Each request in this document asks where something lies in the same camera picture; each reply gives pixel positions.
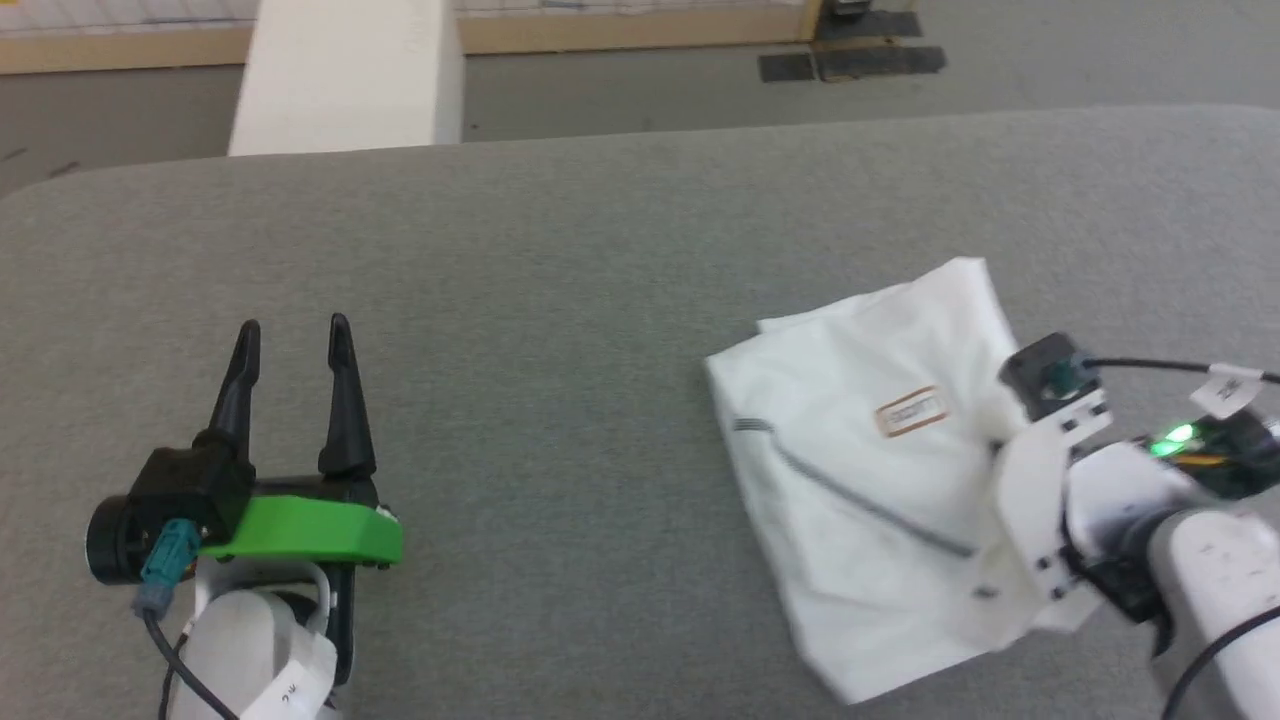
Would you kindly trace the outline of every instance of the gray stripe on cloth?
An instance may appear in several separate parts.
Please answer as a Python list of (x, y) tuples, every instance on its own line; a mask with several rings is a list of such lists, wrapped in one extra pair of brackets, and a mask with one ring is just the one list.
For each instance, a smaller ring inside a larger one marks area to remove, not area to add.
[(974, 548), (945, 537), (929, 528), (925, 528), (914, 520), (899, 515), (893, 510), (884, 507), (883, 505), (876, 502), (874, 500), (854, 492), (847, 487), (840, 484), (833, 478), (828, 477), (822, 470), (814, 468), (813, 465), (805, 462), (800, 457), (796, 457), (787, 448), (782, 447), (778, 442), (777, 430), (768, 420), (762, 420), (759, 418), (739, 418), (733, 421), (733, 432), (762, 432), (769, 436), (769, 442), (773, 443), (773, 450), (777, 451), (782, 461), (787, 464), (788, 468), (800, 473), (803, 477), (818, 483), (826, 488), (832, 495), (840, 497), (841, 500), (858, 506), (859, 509), (870, 512), (872, 515), (884, 520), (886, 523), (893, 525), (895, 528), (910, 534), (915, 539), (932, 546), (936, 550), (941, 550), (948, 555), (954, 555), (961, 559), (973, 557), (977, 552)]

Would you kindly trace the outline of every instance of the gray table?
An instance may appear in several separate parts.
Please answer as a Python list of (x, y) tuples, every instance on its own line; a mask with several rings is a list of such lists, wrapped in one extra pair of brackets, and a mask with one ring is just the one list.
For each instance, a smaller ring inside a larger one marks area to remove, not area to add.
[[(0, 204), (4, 715), (154, 716), (161, 660), (129, 592), (86, 571), (86, 520), (206, 421), (250, 316), (259, 470), (312, 468), (342, 310), (408, 538), (403, 566), (360, 578), (351, 717), (1151, 717), (1147, 633), (1110, 611), (838, 707), (787, 637), (701, 359), (968, 254), (1021, 341), (1276, 368), (1277, 197), (1280, 114), (1236, 108), (202, 160), (22, 191)], [(1194, 379), (1108, 380), (1124, 430), (1192, 411)]]

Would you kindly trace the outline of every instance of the wooden frame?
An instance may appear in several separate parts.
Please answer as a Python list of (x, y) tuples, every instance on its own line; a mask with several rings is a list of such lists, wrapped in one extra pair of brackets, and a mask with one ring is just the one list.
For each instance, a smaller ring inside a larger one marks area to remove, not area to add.
[[(643, 15), (461, 18), (458, 33), (467, 55), (808, 42), (820, 6), (820, 0), (805, 0)], [(0, 40), (0, 74), (237, 65), (248, 55), (252, 33), (230, 28)]]

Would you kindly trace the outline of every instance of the cloth fold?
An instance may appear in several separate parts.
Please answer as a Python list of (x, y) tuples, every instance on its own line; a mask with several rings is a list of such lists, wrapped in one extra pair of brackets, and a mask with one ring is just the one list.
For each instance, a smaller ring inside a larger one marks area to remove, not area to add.
[(1093, 605), (1034, 592), (989, 500), (1027, 419), (983, 260), (759, 328), (707, 361), (717, 414), (796, 646), (845, 702), (1079, 626)]

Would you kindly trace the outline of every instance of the green led light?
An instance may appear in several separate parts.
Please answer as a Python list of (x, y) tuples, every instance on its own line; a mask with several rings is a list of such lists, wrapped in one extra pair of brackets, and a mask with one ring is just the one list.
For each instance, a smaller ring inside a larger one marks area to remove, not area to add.
[(1180, 442), (1170, 442), (1167, 439), (1160, 441), (1151, 446), (1151, 454), (1156, 457), (1165, 457), (1166, 455), (1172, 455), (1183, 448)]
[(1193, 425), (1178, 425), (1176, 428), (1169, 430), (1165, 439), (1172, 442), (1187, 442), (1196, 437), (1196, 428)]

